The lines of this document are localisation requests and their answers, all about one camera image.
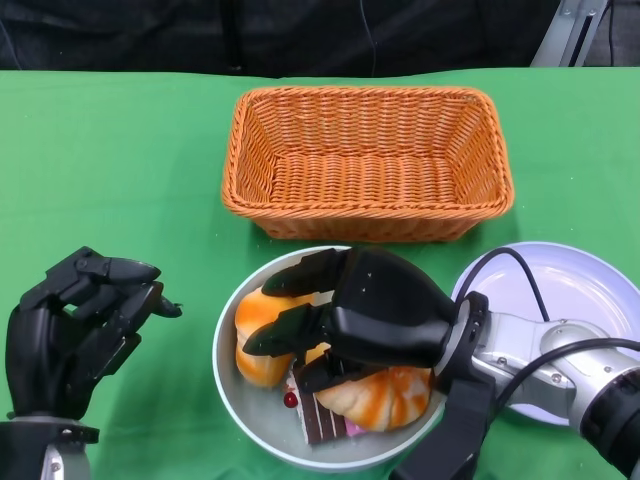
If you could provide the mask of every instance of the pastry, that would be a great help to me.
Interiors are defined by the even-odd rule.
[[[280,383],[293,355],[280,357],[247,355],[242,347],[258,328],[274,322],[285,310],[310,303],[312,295],[303,297],[269,297],[260,288],[244,297],[236,309],[235,324],[238,343],[236,345],[236,364],[242,376],[259,387],[273,387]]]
[[[306,354],[309,363],[329,348],[320,344]],[[431,371],[391,367],[355,382],[316,393],[318,402],[368,431],[387,431],[419,418],[429,405]]]

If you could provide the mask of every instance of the white bowl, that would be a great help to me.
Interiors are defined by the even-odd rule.
[[[444,397],[433,392],[426,413],[407,427],[386,433],[368,433],[311,447],[305,444],[295,409],[284,406],[279,388],[257,388],[236,367],[235,311],[245,295],[267,278],[297,264],[306,255],[327,248],[314,247],[284,255],[254,272],[233,293],[224,307],[213,339],[213,373],[225,407],[254,442],[276,457],[309,470],[338,473],[363,470],[389,460],[417,442],[444,408]]]

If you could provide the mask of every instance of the green tablecloth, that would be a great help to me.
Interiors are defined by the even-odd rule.
[[[522,240],[585,249],[640,283],[640,70],[277,81],[0,73],[0,312],[8,316],[45,269],[81,245],[157,265],[167,295],[185,305],[180,320],[150,319],[140,348],[95,392],[84,421],[102,430],[88,449],[97,480],[322,478],[270,457],[235,426],[216,392],[211,343],[236,286],[309,245],[272,242],[223,208],[234,102],[252,87],[323,83],[474,86],[496,102],[513,210],[455,244],[392,247],[443,288],[481,253]],[[10,409],[2,380],[0,411]],[[378,480],[392,466],[341,478]],[[476,478],[620,477],[575,434],[507,413],[487,437]]]

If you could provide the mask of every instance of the bowl rim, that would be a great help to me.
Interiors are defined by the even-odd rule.
[[[273,456],[278,457],[281,460],[284,460],[284,461],[286,461],[288,463],[291,463],[291,464],[294,464],[294,465],[298,465],[298,466],[301,466],[301,467],[304,467],[304,468],[314,469],[314,470],[336,471],[336,472],[338,472],[338,471],[357,470],[357,469],[361,469],[361,468],[368,467],[368,466],[378,465],[380,463],[383,463],[383,462],[395,457],[396,455],[398,455],[399,453],[401,453],[402,451],[404,451],[405,449],[407,449],[408,447],[413,445],[415,442],[417,442],[431,428],[433,423],[437,419],[440,418],[440,416],[442,414],[442,411],[444,410],[444,402],[441,401],[436,406],[436,409],[434,410],[433,414],[431,415],[431,418],[429,420],[427,420],[427,422],[425,422],[425,424],[422,426],[422,428],[420,428],[420,430],[418,430],[416,433],[414,433],[411,437],[409,437],[407,440],[402,442],[400,445],[397,445],[394,448],[392,448],[392,449],[390,449],[390,450],[388,450],[388,451],[386,451],[384,453],[381,453],[379,455],[375,455],[375,456],[370,457],[370,458],[365,459],[365,460],[356,460],[356,461],[350,461],[350,462],[318,462],[318,461],[312,461],[312,460],[305,460],[305,459],[302,459],[300,457],[296,457],[296,456],[291,455],[289,453],[283,452],[283,451],[277,449],[276,447],[270,445],[269,443],[265,442],[260,437],[258,437],[256,434],[254,434],[251,431],[251,429],[249,427],[247,427],[247,425],[244,424],[244,422],[240,419],[240,417],[238,417],[238,415],[235,413],[235,410],[233,409],[233,406],[229,402],[229,399],[227,398],[227,395],[226,395],[226,393],[224,391],[224,388],[222,386],[222,381],[220,380],[220,374],[218,372],[218,360],[216,358],[217,357],[216,351],[217,351],[217,346],[218,346],[218,340],[219,340],[219,336],[220,336],[220,331],[222,330],[222,321],[223,321],[225,315],[227,314],[227,311],[229,310],[231,304],[233,303],[235,298],[238,296],[238,294],[242,291],[242,289],[245,287],[245,285],[247,285],[249,282],[251,282],[257,275],[262,273],[264,270],[270,268],[274,264],[277,264],[279,262],[282,262],[283,260],[286,260],[287,258],[296,256],[296,255],[305,254],[305,253],[314,253],[314,252],[318,252],[320,250],[326,250],[326,249],[329,249],[329,248],[335,248],[336,250],[346,250],[346,249],[351,248],[351,247],[347,247],[347,246],[343,246],[343,245],[327,245],[327,246],[316,246],[316,247],[303,248],[301,250],[295,250],[293,252],[289,252],[287,254],[281,255],[281,256],[275,258],[274,260],[271,260],[270,262],[266,263],[265,265],[263,265],[262,267],[257,269],[251,275],[249,275],[238,286],[238,288],[235,289],[233,294],[229,297],[229,300],[227,301],[226,305],[222,309],[222,312],[220,313],[220,316],[218,317],[218,323],[216,325],[216,331],[215,331],[215,334],[213,336],[213,346],[212,346],[211,356],[212,356],[212,364],[213,364],[213,375],[214,375],[214,378],[215,378],[215,381],[216,381],[216,387],[217,387],[217,390],[218,390],[218,394],[220,395],[220,398],[222,399],[222,403],[224,404],[225,408],[227,409],[227,412],[229,413],[229,415],[231,415],[231,418],[233,418],[233,420],[236,422],[236,424],[242,429],[242,431],[249,438],[251,438],[251,440],[253,440],[255,443],[257,443],[259,446],[261,446],[263,449],[265,449],[267,452],[269,452]]]

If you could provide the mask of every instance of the white plate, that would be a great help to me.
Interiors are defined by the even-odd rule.
[[[552,321],[586,320],[612,337],[640,339],[640,291],[611,265],[565,245],[524,242],[508,246],[520,253],[531,267]],[[453,298],[478,260],[458,279]],[[507,255],[492,259],[470,285],[471,290],[486,295],[493,312],[542,321],[522,268]],[[512,408],[542,422],[569,424],[566,419],[533,405],[513,405]]]
[[[445,397],[433,392],[425,414],[412,424],[385,433],[370,433],[325,445],[305,444],[295,410],[282,404],[282,392],[250,385],[238,372],[235,362],[235,312],[249,292],[267,278],[295,265],[306,255],[336,248],[314,247],[283,255],[249,276],[224,307],[213,339],[213,373],[218,392],[227,411],[254,442],[267,452],[298,467],[327,473],[363,470],[385,462],[416,443],[439,419]]]

